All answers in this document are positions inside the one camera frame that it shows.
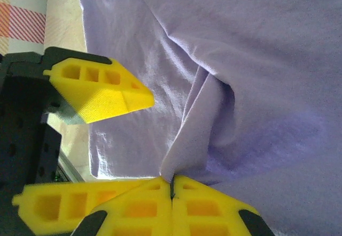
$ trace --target wall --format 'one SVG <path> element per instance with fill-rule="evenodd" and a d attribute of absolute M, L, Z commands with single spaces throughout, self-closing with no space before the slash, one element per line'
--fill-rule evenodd
<path fill-rule="evenodd" d="M 44 51 L 48 0 L 0 0 L 0 54 Z"/>

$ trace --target yellow 3d-printed part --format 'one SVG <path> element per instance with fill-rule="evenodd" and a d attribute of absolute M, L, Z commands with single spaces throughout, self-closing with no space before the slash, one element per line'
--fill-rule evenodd
<path fill-rule="evenodd" d="M 152 92 L 116 60 L 101 64 L 77 58 L 45 70 L 50 82 L 85 123 L 154 105 Z"/>
<path fill-rule="evenodd" d="M 238 212 L 253 207 L 184 176 L 174 192 L 173 236 L 251 236 Z"/>
<path fill-rule="evenodd" d="M 36 235 L 71 232 L 94 207 L 144 182 L 146 180 L 29 185 L 13 198 L 13 205 L 19 206 L 20 218 Z"/>
<path fill-rule="evenodd" d="M 96 207 L 105 210 L 97 236 L 171 236 L 170 185 L 161 177 Z"/>

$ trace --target crumpled cloth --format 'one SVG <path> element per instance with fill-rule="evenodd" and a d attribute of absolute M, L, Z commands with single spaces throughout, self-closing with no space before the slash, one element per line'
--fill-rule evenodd
<path fill-rule="evenodd" d="M 97 178 L 189 175 L 298 235 L 342 231 L 342 0 L 81 0 L 153 108 L 90 126 Z"/>

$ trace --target purple cloth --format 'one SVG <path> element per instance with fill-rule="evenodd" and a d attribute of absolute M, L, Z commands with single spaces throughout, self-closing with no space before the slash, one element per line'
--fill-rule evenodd
<path fill-rule="evenodd" d="M 153 108 L 90 126 L 91 173 L 174 173 L 298 235 L 342 231 L 342 0 L 81 0 Z"/>

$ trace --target floor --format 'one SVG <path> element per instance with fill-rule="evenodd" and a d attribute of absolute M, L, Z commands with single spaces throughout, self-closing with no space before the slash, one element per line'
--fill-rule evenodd
<path fill-rule="evenodd" d="M 57 46 L 86 52 L 80 0 L 48 0 L 44 48 Z M 89 170 L 88 125 L 66 125 L 55 115 L 48 123 L 62 134 L 61 149 L 85 181 Z"/>

